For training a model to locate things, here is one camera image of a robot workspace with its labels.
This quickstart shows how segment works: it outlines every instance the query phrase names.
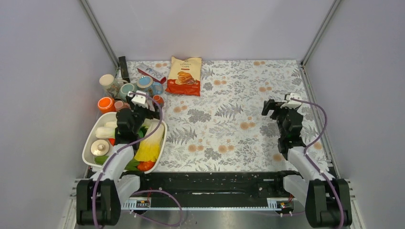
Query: white basket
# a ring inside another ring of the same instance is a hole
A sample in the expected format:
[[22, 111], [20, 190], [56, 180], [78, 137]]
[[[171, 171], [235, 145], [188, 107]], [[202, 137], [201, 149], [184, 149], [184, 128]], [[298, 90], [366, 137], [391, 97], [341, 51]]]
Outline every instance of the white basket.
[[[85, 147], [83, 148], [83, 152], [82, 152], [82, 159], [89, 166], [101, 168], [101, 165], [95, 163], [95, 161], [94, 161], [95, 156], [91, 153], [91, 150], [90, 150], [92, 143], [99, 139], [96, 137], [96, 129], [98, 127], [104, 126], [107, 122], [116, 121], [116, 120], [117, 120], [116, 112], [108, 112], [108, 113], [103, 114], [97, 120], [96, 124], [94, 124], [93, 129], [91, 130], [89, 136], [87, 137], [87, 141], [86, 141]], [[157, 119], [153, 119], [152, 122], [159, 122], [159, 121]], [[162, 125], [164, 127], [164, 134], [163, 134], [162, 141], [160, 142], [159, 157], [158, 157], [158, 160], [156, 161], [155, 165], [153, 166], [153, 168], [151, 168], [150, 170], [145, 172], [146, 174], [152, 172], [156, 168], [156, 166], [158, 166], [160, 157], [162, 156], [163, 149], [166, 144], [167, 125], [166, 125], [165, 121], [162, 121]], [[114, 151], [114, 148], [110, 144], [110, 149], [109, 149], [107, 155], [109, 156], [109, 155], [113, 154], [113, 151]]]

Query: red and yellow snack bag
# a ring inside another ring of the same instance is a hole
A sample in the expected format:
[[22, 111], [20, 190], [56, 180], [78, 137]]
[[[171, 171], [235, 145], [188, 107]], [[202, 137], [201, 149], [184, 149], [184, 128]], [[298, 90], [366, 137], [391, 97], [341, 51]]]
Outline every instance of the red and yellow snack bag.
[[201, 58], [179, 60], [171, 57], [166, 92], [200, 96]]

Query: floral tablecloth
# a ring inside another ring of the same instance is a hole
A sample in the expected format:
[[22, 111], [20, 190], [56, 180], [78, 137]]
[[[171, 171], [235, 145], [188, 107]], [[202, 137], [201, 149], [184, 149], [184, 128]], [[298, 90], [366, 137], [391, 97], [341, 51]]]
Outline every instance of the floral tablecloth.
[[[140, 63], [166, 76], [170, 71], [169, 61], [128, 62], [132, 82], [142, 76]], [[155, 171], [295, 170], [278, 153], [276, 122], [261, 115], [265, 100], [282, 101], [288, 92], [307, 99], [296, 61], [203, 61], [200, 97], [162, 95], [168, 136]], [[313, 112], [304, 104], [299, 112], [308, 144], [318, 134]], [[320, 143], [309, 153], [322, 168], [327, 166]]]

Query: white and red box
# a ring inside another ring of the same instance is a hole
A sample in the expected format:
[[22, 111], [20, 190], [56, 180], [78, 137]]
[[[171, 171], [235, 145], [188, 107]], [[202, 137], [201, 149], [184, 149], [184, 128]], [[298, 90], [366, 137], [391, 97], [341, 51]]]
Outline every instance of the white and red box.
[[141, 73], [142, 75], [148, 75], [148, 76], [152, 77], [153, 81], [155, 81], [155, 82], [158, 82], [161, 84], [166, 82], [166, 77], [164, 75], [149, 68], [145, 64], [140, 64], [137, 68], [138, 68], [139, 73]]

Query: white wall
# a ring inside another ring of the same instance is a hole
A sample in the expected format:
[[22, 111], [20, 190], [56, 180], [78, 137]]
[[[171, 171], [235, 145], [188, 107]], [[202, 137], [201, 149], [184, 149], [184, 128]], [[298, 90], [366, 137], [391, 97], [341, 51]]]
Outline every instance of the white wall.
[[56, 228], [113, 72], [79, 1], [1, 1], [0, 228]]
[[343, 1], [307, 65], [367, 229], [403, 228], [405, 1]]
[[302, 59], [333, 0], [89, 0], [127, 60]]

